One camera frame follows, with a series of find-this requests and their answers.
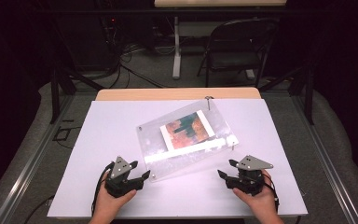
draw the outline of table leg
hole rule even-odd
[[[177,17],[175,17],[174,30],[175,30],[175,57],[174,57],[174,61],[173,61],[172,78],[179,79],[180,78],[181,55],[180,55],[180,46],[179,46],[179,21],[178,21]]]

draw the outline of black chair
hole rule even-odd
[[[217,26],[209,38],[197,76],[205,61],[205,87],[208,87],[210,71],[257,69],[257,87],[277,29],[278,23],[273,19],[235,20]]]

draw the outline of cable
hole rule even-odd
[[[101,173],[101,176],[98,179],[97,187],[95,188],[95,193],[94,193],[94,200],[92,201],[92,205],[91,205],[91,214],[92,215],[94,215],[95,204],[97,203],[97,197],[98,197],[98,193],[100,192],[101,184],[104,182],[103,175],[106,173],[107,170],[113,169],[114,165],[115,165],[115,163],[113,161],[109,165],[107,165],[103,169],[103,172]]]
[[[275,188],[274,182],[272,182],[271,177],[269,177],[269,176],[267,176],[267,175],[265,175],[265,174],[262,174],[262,175],[265,176],[266,178],[268,178],[268,180],[271,181],[272,187]]]
[[[123,59],[123,56],[129,56],[130,58],[126,61],[126,60],[124,60]],[[124,62],[124,63],[129,63],[130,61],[131,61],[131,59],[132,59],[132,51],[130,50],[130,51],[128,51],[128,52],[126,52],[126,53],[123,53],[123,54],[121,54],[121,56],[120,56],[120,60],[122,61],[122,62]]]
[[[83,126],[77,126],[77,127],[74,127],[74,128],[69,128],[69,129],[71,129],[71,130],[73,130],[73,129],[81,129]]]
[[[271,178],[269,178],[268,176],[267,176],[267,178],[271,181],[271,185],[274,188],[272,188],[270,185],[268,185],[266,183],[264,183],[264,186],[266,186],[267,188],[272,190],[272,193],[274,194],[274,200],[275,200],[275,210],[276,210],[276,212],[278,212],[279,198],[278,198],[278,195],[277,195],[277,192],[276,192],[276,189],[275,189],[275,185],[274,185],[274,182],[272,182]]]
[[[168,17],[165,17],[165,20],[167,21],[167,23],[170,25],[172,33],[175,33],[175,29],[173,29],[172,24],[170,23],[170,20],[168,20]]]
[[[127,73],[129,75],[129,79],[127,80],[127,85],[126,85],[126,87],[124,89],[127,89],[129,87],[129,85],[130,85],[130,72],[127,71]]]
[[[161,52],[161,51],[158,51],[158,49],[171,49],[171,50],[168,52]],[[168,54],[171,54],[172,52],[174,52],[175,49],[176,49],[175,46],[158,47],[158,48],[155,48],[155,52],[157,52],[160,55],[168,55]]]
[[[296,224],[300,223],[300,221],[301,221],[301,216],[298,216],[298,217],[297,217]]]
[[[118,65],[118,71],[117,71],[117,77],[115,79],[115,81],[113,81],[112,85],[110,85],[110,87],[108,89],[112,89],[113,86],[116,85],[116,83],[118,82],[118,79],[120,78],[120,64]]]
[[[98,80],[98,79],[101,79],[101,78],[104,78],[104,77],[110,77],[112,76],[113,74],[115,73],[115,67],[112,67],[112,68],[108,68],[106,70],[106,72],[104,74],[101,74],[101,75],[98,75],[98,76],[94,76],[94,75],[90,75],[88,76],[88,74],[82,74],[84,77],[88,78],[89,80]],[[76,77],[71,77],[72,80],[79,80],[78,78]]]
[[[149,78],[149,77],[145,77],[144,75],[141,75],[141,74],[139,74],[139,73],[136,73],[136,72],[132,71],[130,68],[124,66],[123,64],[121,64],[120,66],[122,66],[124,69],[126,69],[126,70],[129,71],[130,73],[136,75],[137,77],[139,77],[139,78],[141,78],[141,79],[147,81],[148,83],[150,83],[150,84],[152,84],[152,85],[154,85],[154,86],[156,86],[156,87],[158,87],[158,88],[172,88],[172,87],[170,87],[170,86],[162,85],[162,84],[158,83],[157,81],[155,81],[155,80],[153,80],[153,79],[151,79],[151,78]]]
[[[55,195],[51,195],[50,197],[46,198],[46,200],[44,200],[42,203],[40,203],[32,212],[31,214],[27,217],[27,219],[25,219],[24,224],[27,224],[28,221],[31,219],[32,215],[34,214],[34,212],[36,212],[36,210],[38,208],[40,208],[43,204],[48,203],[49,200],[53,199]]]
[[[56,143],[58,143],[58,145],[62,146],[62,147],[66,147],[66,148],[69,148],[69,149],[73,149],[72,147],[68,147],[68,146],[64,146],[63,144],[60,143],[60,141],[55,141]]]

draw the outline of colorful picture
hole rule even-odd
[[[201,110],[160,127],[168,150],[189,147],[214,136]]]

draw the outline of table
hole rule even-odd
[[[283,7],[285,4],[286,0],[155,0],[155,7]],[[174,17],[175,56],[173,61],[173,79],[180,78],[181,50],[179,36],[209,36],[218,24],[216,22],[197,22],[193,24],[196,27],[195,29],[190,28],[189,31],[186,31],[185,29],[180,30],[179,19]],[[254,76],[252,70],[248,70],[247,74]]]
[[[122,156],[138,161],[130,178],[146,171],[135,128],[213,96],[213,102],[240,143],[198,161],[164,180],[145,181],[144,188],[127,203],[117,218],[238,218],[252,216],[248,206],[226,188],[217,169],[228,175],[238,171],[229,159],[246,154],[272,163],[282,216],[308,213],[285,157],[266,103],[255,88],[196,88],[102,90],[92,102],[48,217],[90,217],[90,205],[104,166]]]

